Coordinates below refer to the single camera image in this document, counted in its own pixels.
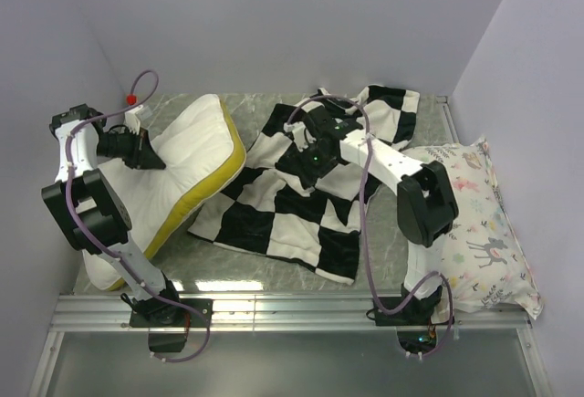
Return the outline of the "black white checkered pillowcase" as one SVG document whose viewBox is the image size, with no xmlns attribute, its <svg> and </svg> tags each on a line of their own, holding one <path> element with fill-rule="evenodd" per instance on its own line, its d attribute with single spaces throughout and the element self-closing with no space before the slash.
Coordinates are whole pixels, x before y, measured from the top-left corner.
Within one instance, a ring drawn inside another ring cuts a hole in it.
<svg viewBox="0 0 584 397">
<path fill-rule="evenodd" d="M 294 150 L 283 132 L 290 115 L 303 110 L 277 103 L 247 150 L 245 166 L 218 194 L 207 200 L 191 235 L 215 246 L 303 266 L 330 281 L 352 285 L 360 260 L 359 201 L 381 186 L 362 169 L 339 164 L 306 190 L 297 170 L 282 157 Z"/>
</svg>

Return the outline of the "white pillow yellow edge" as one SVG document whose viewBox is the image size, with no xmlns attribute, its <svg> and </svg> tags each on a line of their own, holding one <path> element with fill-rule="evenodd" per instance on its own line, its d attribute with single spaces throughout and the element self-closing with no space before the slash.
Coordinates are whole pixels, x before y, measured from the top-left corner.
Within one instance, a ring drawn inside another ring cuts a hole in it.
<svg viewBox="0 0 584 397">
<path fill-rule="evenodd" d="M 122 160 L 99 168 L 127 208 L 131 236 L 153 258 L 170 236 L 207 200 L 235 179 L 245 147 L 219 96 L 196 99 L 151 142 L 163 170 L 134 170 Z"/>
</svg>

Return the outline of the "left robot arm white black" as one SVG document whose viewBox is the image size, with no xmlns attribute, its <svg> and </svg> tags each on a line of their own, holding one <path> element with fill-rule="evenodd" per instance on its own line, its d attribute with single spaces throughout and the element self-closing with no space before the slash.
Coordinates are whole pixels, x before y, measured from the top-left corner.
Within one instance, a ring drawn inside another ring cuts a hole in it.
<svg viewBox="0 0 584 397">
<path fill-rule="evenodd" d="M 162 170 L 165 164 L 145 129 L 116 125 L 105 130 L 106 120 L 86 104 L 52 118 L 59 166 L 41 196 L 69 244 L 109 264 L 129 285 L 132 293 L 122 299 L 133 312 L 172 326 L 182 319 L 184 304 L 133 240 L 130 214 L 99 169 L 98 158 L 120 159 L 135 170 Z"/>
</svg>

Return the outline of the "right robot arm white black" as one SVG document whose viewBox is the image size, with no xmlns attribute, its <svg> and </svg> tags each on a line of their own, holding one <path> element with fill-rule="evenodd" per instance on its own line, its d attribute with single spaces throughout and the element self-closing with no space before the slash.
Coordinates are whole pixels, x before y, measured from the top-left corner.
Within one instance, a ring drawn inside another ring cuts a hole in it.
<svg viewBox="0 0 584 397">
<path fill-rule="evenodd" d="M 378 140 L 367 120 L 337 121 L 322 107 L 300 122 L 288 120 L 284 132 L 296 145 L 303 186 L 314 185 L 339 163 L 350 163 L 361 168 L 363 181 L 373 176 L 395 194 L 398 226 L 408 241 L 406 295 L 395 308 L 385 307 L 379 296 L 373 301 L 386 316 L 402 312 L 411 323 L 423 323 L 433 314 L 432 298 L 440 298 L 447 283 L 441 272 L 443 244 L 459 215 L 444 166 L 415 160 Z"/>
</svg>

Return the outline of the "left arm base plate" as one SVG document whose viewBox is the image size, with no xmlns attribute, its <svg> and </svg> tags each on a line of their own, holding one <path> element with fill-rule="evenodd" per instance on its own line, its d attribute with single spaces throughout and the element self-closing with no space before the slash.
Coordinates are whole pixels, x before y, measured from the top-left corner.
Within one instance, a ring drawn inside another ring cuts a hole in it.
<svg viewBox="0 0 584 397">
<path fill-rule="evenodd" d="M 214 301 L 210 298 L 183 298 L 182 302 L 189 308 L 196 310 L 196 313 L 190 312 L 190 328 L 205 328 L 213 315 Z M 131 312 L 129 326 L 131 328 L 150 328 L 150 329 L 167 329 L 167 328 L 184 328 L 186 326 L 186 310 L 179 308 L 174 317 L 168 322 L 162 322 L 156 319 L 146 319 L 145 317 Z"/>
</svg>

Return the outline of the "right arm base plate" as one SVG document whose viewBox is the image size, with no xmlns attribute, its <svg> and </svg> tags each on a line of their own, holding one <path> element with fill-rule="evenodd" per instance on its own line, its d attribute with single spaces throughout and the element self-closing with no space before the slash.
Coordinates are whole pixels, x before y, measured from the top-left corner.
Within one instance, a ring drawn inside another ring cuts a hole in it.
<svg viewBox="0 0 584 397">
<path fill-rule="evenodd" d="M 377 327 L 423 326 L 430 323 L 431 316 L 439 302 L 439 298 L 412 298 L 402 310 L 395 314 L 388 315 L 374 306 L 365 313 L 365 316 L 374 321 Z"/>
</svg>

